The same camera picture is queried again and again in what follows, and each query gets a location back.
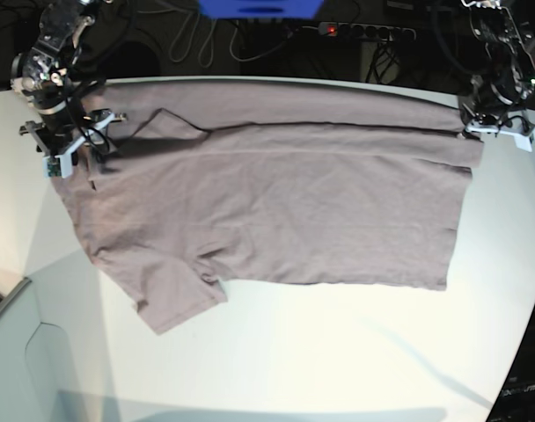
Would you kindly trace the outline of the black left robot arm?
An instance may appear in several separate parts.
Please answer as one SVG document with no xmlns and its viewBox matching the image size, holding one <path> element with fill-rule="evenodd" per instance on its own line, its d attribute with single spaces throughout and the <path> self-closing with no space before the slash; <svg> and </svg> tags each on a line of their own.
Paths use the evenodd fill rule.
<svg viewBox="0 0 535 422">
<path fill-rule="evenodd" d="M 456 2 L 467 10 L 471 33 L 486 51 L 487 62 L 477 69 L 464 65 L 440 32 L 440 10 L 446 4 L 431 4 L 431 25 L 447 60 L 471 78 L 471 92 L 459 100 L 465 130 L 531 135 L 535 126 L 526 102 L 535 92 L 535 1 Z"/>
</svg>

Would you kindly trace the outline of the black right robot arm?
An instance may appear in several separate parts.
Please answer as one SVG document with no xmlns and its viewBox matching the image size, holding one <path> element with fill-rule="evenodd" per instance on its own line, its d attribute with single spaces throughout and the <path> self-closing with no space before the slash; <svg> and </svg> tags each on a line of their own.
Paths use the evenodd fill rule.
<svg viewBox="0 0 535 422">
<path fill-rule="evenodd" d="M 40 116 L 26 122 L 20 133 L 30 134 L 47 155 L 71 150 L 74 143 L 100 146 L 104 130 L 118 116 L 108 109 L 86 112 L 83 100 L 103 87 L 99 72 L 130 35 L 136 23 L 136 1 L 126 1 L 125 26 L 110 44 L 89 54 L 85 39 L 109 1 L 52 1 L 43 10 L 39 34 L 29 50 L 11 65 L 11 88 Z"/>
</svg>

